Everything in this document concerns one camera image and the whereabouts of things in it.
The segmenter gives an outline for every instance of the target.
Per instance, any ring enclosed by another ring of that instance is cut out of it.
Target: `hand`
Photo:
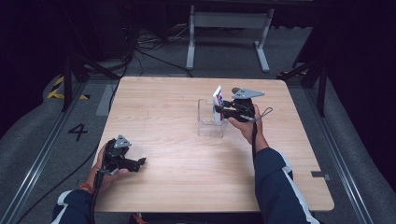
[[[102,167],[103,154],[105,153],[105,149],[106,149],[106,144],[102,146],[102,148],[100,149],[96,159],[96,163],[91,168],[91,171],[88,174],[87,179],[85,180],[85,183],[87,183],[91,188],[93,188],[93,181],[95,179],[95,175],[97,171],[100,170],[100,168]],[[127,169],[120,169],[114,175],[105,175],[102,181],[101,188],[99,189],[99,192],[106,190],[111,185],[111,183],[113,183],[113,181],[121,178],[124,175],[127,175],[128,173],[129,171]],[[85,189],[88,192],[91,192],[90,189],[88,188],[81,188],[81,189]]]
[[[257,135],[256,135],[256,152],[259,150],[269,147],[267,141],[265,140],[264,135],[262,134],[262,119],[260,117],[260,109],[257,105],[254,105],[254,113],[255,118],[258,119],[257,123]],[[253,123],[248,122],[239,122],[235,118],[228,118],[228,121],[237,129],[241,131],[241,134],[247,139],[249,144],[252,144],[252,135],[253,135]]]

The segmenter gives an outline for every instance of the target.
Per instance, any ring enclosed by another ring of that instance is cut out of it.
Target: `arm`
[[[95,165],[85,179],[84,184],[78,189],[69,190],[62,193],[55,205],[52,213],[52,224],[70,223],[85,224],[90,223],[90,209],[92,203],[92,195],[95,192],[93,182],[98,170],[102,166],[102,158],[105,152],[104,145],[98,153]],[[128,173],[127,169],[120,169],[114,175],[105,175],[99,192],[106,190],[110,184]]]
[[[256,118],[260,110],[255,105]],[[252,144],[253,124],[229,118],[229,122],[241,131]],[[302,193],[292,181],[289,163],[277,151],[269,148],[262,133],[262,120],[257,120],[255,193],[264,223],[318,223],[306,204]]]

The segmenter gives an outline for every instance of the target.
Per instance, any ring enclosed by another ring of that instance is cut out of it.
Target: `metal stand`
[[[62,109],[62,112],[64,112],[73,101],[72,73],[74,74],[78,82],[86,82],[90,78],[86,68],[84,67],[84,64],[91,66],[92,68],[103,73],[105,76],[110,77],[111,79],[120,79],[119,76],[108,71],[100,64],[88,60],[76,53],[69,53],[69,55],[64,60],[64,107]]]
[[[305,64],[291,70],[288,73],[283,73],[283,76],[278,78],[278,79],[286,81],[287,79],[294,77],[294,76],[300,74],[301,72],[307,70],[305,77],[301,81],[301,84],[302,84],[303,88],[305,88],[305,89],[312,88],[313,85],[315,84],[315,82],[319,78],[317,107],[318,107],[319,114],[322,117],[325,117],[324,116],[324,98],[325,98],[325,92],[326,92],[326,80],[327,80],[327,75],[328,75],[327,64],[328,64],[328,62],[325,62],[325,60],[305,63]]]
[[[224,12],[195,12],[195,6],[191,6],[190,11],[190,42],[189,51],[187,52],[186,68],[192,70],[194,65],[195,53],[195,27],[225,27],[225,28],[246,28],[262,29],[262,38],[255,41],[255,49],[259,56],[262,71],[269,72],[267,59],[265,58],[264,46],[273,18],[274,10],[269,9],[268,13],[249,14],[249,13],[224,13]]]

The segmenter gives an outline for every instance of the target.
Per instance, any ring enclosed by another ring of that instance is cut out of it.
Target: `metal rail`
[[[374,223],[369,211],[367,210],[366,205],[364,204],[363,198],[359,193],[359,190],[356,186],[355,180],[353,179],[349,169],[347,168],[347,164],[343,159],[341,151],[337,146],[334,138],[332,137],[332,131],[329,128],[329,125],[326,122],[326,119],[323,118],[318,110],[317,110],[317,100],[315,95],[311,89],[304,89],[305,95],[308,98],[308,102],[311,107],[315,111],[316,118],[318,119],[318,123],[327,139],[327,142],[330,146],[330,152],[332,156],[332,160],[334,162],[335,168],[337,169],[338,174],[341,177],[344,188],[346,189],[346,194],[349,197],[349,200],[352,203],[353,208],[355,209],[355,213],[358,216],[360,223]]]
[[[77,99],[83,93],[85,86],[86,83],[76,84],[73,94],[74,99]],[[27,198],[29,197],[33,187],[35,186],[35,183],[37,182],[37,179],[40,177],[41,172],[43,171],[52,150],[55,147],[55,143],[58,139],[60,130],[64,126],[76,102],[77,100],[72,101],[70,106],[63,113],[61,113],[59,118],[56,120],[55,125],[53,126],[49,134],[49,137],[44,143],[44,146],[41,148],[40,152],[35,158],[35,162],[33,163],[30,170],[27,172],[20,188],[18,189],[13,200],[8,206],[7,211],[4,213],[2,219],[0,220],[1,224],[12,224],[16,221],[16,218],[20,214],[24,204],[27,201]]]

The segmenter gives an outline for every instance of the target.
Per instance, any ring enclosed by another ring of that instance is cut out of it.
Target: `transparent container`
[[[227,127],[228,120],[222,125],[215,123],[213,115],[213,102],[206,99],[198,100],[198,135],[210,137],[222,137]]]

